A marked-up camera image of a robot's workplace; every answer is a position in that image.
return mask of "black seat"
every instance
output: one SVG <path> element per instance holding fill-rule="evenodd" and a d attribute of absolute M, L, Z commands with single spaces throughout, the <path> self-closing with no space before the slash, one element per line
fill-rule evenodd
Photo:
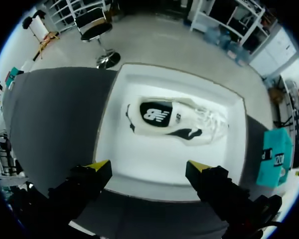
<path fill-rule="evenodd" d="M 85 32 L 81 31 L 81 28 L 99 20 L 103 20 L 105 23 L 100 23 L 92 26 Z M 96 39 L 100 44 L 100 47 L 103 49 L 104 55 L 98 57 L 96 61 L 97 68 L 108 69 L 115 66 L 120 61 L 121 56 L 119 55 L 119 53 L 117 53 L 113 49 L 106 49 L 101 43 L 101 35 L 112 30 L 112 24 L 106 22 L 106 17 L 101 7 L 96 7 L 76 17 L 74 19 L 74 22 L 81 34 L 82 41 L 89 42 L 93 39 Z"/>
<path fill-rule="evenodd" d="M 96 37 L 101 36 L 102 34 L 110 31 L 112 29 L 112 24 L 110 23 L 101 23 L 99 25 L 93 26 L 84 32 L 81 36 L 82 41 L 89 41 Z"/>

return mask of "white sneaker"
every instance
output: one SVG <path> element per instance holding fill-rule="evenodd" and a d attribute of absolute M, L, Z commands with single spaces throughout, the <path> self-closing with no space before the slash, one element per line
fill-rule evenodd
<path fill-rule="evenodd" d="M 126 116 L 138 135 L 172 135 L 186 145 L 209 144 L 227 134 L 225 117 L 188 98 L 140 97 Z"/>

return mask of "gray table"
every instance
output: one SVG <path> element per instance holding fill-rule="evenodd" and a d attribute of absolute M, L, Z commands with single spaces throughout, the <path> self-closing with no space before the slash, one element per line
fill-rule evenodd
<path fill-rule="evenodd" d="M 115 71 L 56 68 L 18 75 L 3 100 L 3 117 L 26 175 L 44 195 L 77 164 L 91 163 L 97 129 Z M 272 189 L 255 184 L 267 129 L 248 117 L 243 187 L 251 199 Z M 104 190 L 78 219 L 80 226 L 110 239 L 216 239 L 227 224 L 207 203 L 163 203 Z"/>

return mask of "white box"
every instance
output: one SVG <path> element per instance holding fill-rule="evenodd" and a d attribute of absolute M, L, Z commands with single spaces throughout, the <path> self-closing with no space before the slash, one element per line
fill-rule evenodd
<path fill-rule="evenodd" d="M 176 137 L 136 135 L 125 113 L 139 96 L 186 97 L 228 119 L 226 137 L 207 145 L 186 146 Z M 185 177 L 194 160 L 222 166 L 239 184 L 247 145 L 246 110 L 237 93 L 210 80 L 153 65 L 124 64 L 109 93 L 95 146 L 94 160 L 109 159 L 113 177 L 106 189 L 160 201 L 198 201 Z"/>

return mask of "white shelving unit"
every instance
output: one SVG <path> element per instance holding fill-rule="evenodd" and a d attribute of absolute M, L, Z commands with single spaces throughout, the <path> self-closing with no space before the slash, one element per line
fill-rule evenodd
<path fill-rule="evenodd" d="M 79 15 L 84 14 L 87 8 L 93 6 L 100 6 L 103 10 L 106 10 L 105 0 L 96 0 L 90 4 L 84 4 L 82 0 L 57 0 L 56 2 L 49 0 L 44 4 L 46 13 L 59 32 L 66 31 L 75 26 L 73 21 L 67 23 L 67 18 L 72 17 L 75 19 Z"/>
<path fill-rule="evenodd" d="M 260 31 L 265 35 L 265 39 L 259 44 L 259 46 L 253 51 L 253 53 L 251 55 L 254 55 L 259 48 L 264 45 L 264 43 L 268 40 L 269 36 L 264 30 L 263 30 L 263 26 L 260 24 L 260 22 L 258 23 L 257 27 L 260 29 Z"/>
<path fill-rule="evenodd" d="M 252 32 L 256 29 L 256 27 L 259 27 L 260 30 L 267 36 L 266 39 L 268 39 L 268 35 L 267 33 L 263 30 L 263 27 L 260 24 L 260 20 L 261 17 L 263 16 L 263 14 L 265 13 L 265 9 L 261 8 L 256 2 L 254 2 L 253 0 L 249 0 L 249 2 L 251 4 L 256 5 L 261 11 L 259 13 L 256 13 L 256 11 L 254 10 L 254 8 L 252 8 L 251 6 L 249 6 L 246 2 L 244 2 L 243 0 L 235 0 L 236 2 L 239 3 L 239 5 L 243 6 L 245 9 L 247 9 L 249 12 L 251 12 L 256 19 L 254 20 L 254 23 L 251 25 L 251 27 L 248 29 L 248 31 L 246 32 L 245 35 L 240 34 L 238 31 L 236 31 L 235 29 L 233 29 L 232 27 L 229 26 L 229 22 L 231 21 L 231 19 L 233 18 L 237 8 L 235 8 L 235 10 L 233 11 L 231 17 L 229 18 L 229 20 L 227 21 L 226 24 L 212 18 L 209 16 L 213 5 L 215 3 L 215 0 L 212 0 L 211 4 L 209 5 L 209 8 L 207 9 L 206 13 L 201 12 L 201 8 L 203 5 L 203 1 L 204 0 L 199 0 L 198 3 L 198 7 L 195 13 L 195 17 L 193 19 L 192 25 L 190 27 L 190 30 L 192 31 L 193 29 L 197 29 L 200 31 L 205 32 L 207 30 L 207 27 L 210 26 L 217 26 L 217 25 L 222 25 L 223 27 L 227 28 L 229 31 L 233 32 L 234 34 L 236 34 L 239 38 L 240 38 L 240 43 L 244 44 L 245 41 L 248 39 L 248 37 L 252 34 Z"/>

